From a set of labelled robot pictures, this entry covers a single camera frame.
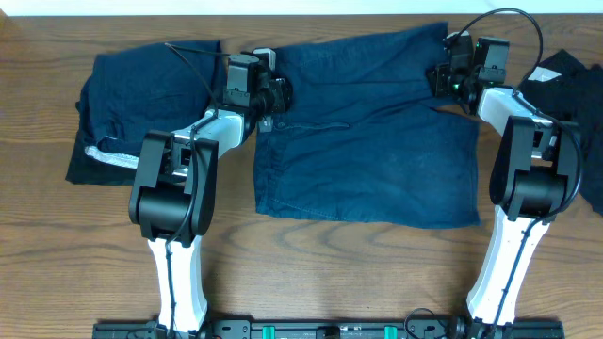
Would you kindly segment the blue denim shorts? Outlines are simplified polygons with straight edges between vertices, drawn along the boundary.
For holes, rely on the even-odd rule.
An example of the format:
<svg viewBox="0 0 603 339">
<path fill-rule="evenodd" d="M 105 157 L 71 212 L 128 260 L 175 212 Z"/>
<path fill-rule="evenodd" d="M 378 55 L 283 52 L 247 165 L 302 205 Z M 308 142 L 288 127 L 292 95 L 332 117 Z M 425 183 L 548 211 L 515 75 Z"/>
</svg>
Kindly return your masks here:
<svg viewBox="0 0 603 339">
<path fill-rule="evenodd" d="M 291 107 L 256 137 L 256 211 L 274 218 L 452 229 L 480 221 L 476 121 L 448 113 L 426 73 L 444 22 L 280 47 Z"/>
</svg>

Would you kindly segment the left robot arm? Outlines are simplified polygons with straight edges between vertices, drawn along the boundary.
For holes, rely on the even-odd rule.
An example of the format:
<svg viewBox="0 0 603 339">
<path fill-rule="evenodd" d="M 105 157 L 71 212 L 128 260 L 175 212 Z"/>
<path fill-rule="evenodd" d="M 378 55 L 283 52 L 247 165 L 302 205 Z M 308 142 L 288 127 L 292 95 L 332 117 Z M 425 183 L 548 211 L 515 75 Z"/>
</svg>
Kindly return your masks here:
<svg viewBox="0 0 603 339">
<path fill-rule="evenodd" d="M 290 108 L 293 89 L 277 76 L 276 61 L 269 48 L 230 55 L 222 93 L 198 121 L 143 139 L 128 212 L 155 258 L 159 338 L 194 338 L 204 326 L 201 245 L 214 213 L 218 161 Z"/>
</svg>

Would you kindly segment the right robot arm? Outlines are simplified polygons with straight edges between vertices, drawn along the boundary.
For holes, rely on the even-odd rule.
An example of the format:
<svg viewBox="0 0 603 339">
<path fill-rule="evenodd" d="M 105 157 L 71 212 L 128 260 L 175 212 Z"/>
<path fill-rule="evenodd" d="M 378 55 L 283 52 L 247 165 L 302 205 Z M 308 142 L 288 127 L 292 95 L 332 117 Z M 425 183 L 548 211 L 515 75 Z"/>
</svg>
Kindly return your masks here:
<svg viewBox="0 0 603 339">
<path fill-rule="evenodd" d="M 575 199 L 582 175 L 576 124 L 542 113 L 506 85 L 507 40 L 455 32 L 448 59 L 428 71 L 436 97 L 459 103 L 501 136 L 490 177 L 495 223 L 466 316 L 453 317 L 448 338 L 562 338 L 555 320 L 519 320 L 515 303 L 535 249 L 550 223 Z"/>
</svg>

